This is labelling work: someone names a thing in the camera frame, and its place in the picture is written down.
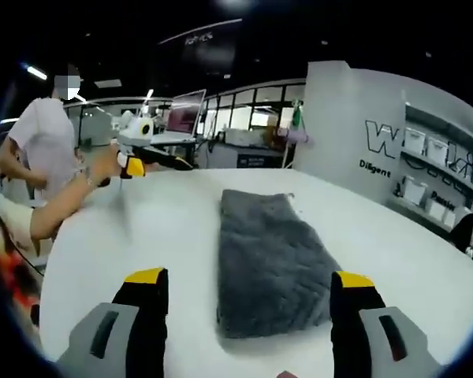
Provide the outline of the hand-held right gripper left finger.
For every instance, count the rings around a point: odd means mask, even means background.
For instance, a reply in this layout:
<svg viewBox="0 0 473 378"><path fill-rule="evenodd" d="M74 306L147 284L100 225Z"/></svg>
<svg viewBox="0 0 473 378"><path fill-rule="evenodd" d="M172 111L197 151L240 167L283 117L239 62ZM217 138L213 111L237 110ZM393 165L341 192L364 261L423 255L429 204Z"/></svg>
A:
<svg viewBox="0 0 473 378"><path fill-rule="evenodd" d="M111 302L75 325L58 371L63 377L163 377L168 308L168 270L134 272Z"/></svg>

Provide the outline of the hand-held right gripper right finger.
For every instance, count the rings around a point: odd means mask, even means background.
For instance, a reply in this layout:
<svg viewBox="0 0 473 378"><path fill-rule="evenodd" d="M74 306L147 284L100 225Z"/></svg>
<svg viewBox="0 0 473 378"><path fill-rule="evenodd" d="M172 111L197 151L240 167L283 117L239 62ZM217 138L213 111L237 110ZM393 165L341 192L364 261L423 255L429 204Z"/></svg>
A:
<svg viewBox="0 0 473 378"><path fill-rule="evenodd" d="M426 334L387 306L366 276L337 271L330 288L335 377L437 377Z"/></svg>

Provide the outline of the person's left hand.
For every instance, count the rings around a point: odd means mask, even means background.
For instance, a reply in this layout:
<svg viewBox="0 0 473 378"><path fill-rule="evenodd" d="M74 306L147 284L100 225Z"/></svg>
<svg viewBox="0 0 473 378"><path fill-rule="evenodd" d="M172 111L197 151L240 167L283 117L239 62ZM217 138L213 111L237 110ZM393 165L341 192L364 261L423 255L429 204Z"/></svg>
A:
<svg viewBox="0 0 473 378"><path fill-rule="evenodd" d="M121 166L117 162L119 149L116 145L109 145L98 150L91 158L85 170L87 182L92 187L99 186L103 181L118 176Z"/></svg>

